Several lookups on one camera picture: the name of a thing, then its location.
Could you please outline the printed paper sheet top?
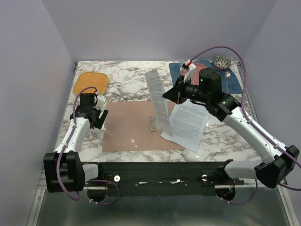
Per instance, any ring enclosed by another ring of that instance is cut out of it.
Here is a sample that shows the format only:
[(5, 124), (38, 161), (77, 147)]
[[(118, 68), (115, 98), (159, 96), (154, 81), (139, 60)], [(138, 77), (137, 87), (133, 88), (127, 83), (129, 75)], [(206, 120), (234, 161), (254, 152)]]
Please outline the printed paper sheet top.
[(168, 135), (172, 136), (172, 128), (170, 125), (167, 100), (163, 98), (165, 92), (164, 84), (157, 72), (152, 70), (145, 74), (145, 79), (150, 95), (150, 99), (153, 102), (158, 127)]

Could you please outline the pink folder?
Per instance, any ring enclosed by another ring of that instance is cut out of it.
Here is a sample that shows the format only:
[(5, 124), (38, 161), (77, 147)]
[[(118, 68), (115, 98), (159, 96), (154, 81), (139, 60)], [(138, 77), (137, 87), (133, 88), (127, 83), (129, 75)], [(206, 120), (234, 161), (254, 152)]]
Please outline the pink folder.
[(102, 151), (183, 150), (184, 147), (161, 137), (162, 130), (151, 131), (155, 110), (151, 101), (108, 102), (104, 122)]

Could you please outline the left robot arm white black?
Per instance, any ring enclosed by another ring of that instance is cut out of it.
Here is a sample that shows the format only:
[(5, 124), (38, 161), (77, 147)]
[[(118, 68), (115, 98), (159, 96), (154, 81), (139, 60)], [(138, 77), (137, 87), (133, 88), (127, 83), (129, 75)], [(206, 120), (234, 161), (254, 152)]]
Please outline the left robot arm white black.
[(47, 190), (50, 193), (79, 192), (86, 182), (99, 186), (104, 182), (104, 174), (96, 164), (85, 165), (79, 152), (84, 138), (91, 129), (101, 129), (108, 110), (103, 106), (106, 97), (93, 93), (83, 93), (76, 97), (70, 115), (70, 124), (60, 145), (43, 158)]

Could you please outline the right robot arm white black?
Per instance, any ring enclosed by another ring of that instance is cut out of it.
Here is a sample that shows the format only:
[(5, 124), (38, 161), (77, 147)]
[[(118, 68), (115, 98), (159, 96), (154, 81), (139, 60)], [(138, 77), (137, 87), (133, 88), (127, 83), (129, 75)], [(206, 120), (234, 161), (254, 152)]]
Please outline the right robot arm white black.
[(178, 77), (162, 97), (178, 105), (189, 100), (204, 106), (212, 116), (234, 129), (261, 158), (260, 161), (225, 161), (216, 173), (217, 181), (225, 185), (233, 179), (246, 178), (259, 180), (268, 188), (280, 185), (294, 169), (299, 149), (275, 139), (248, 116), (237, 99), (222, 91), (222, 78), (214, 68), (200, 70), (198, 77), (198, 85)]

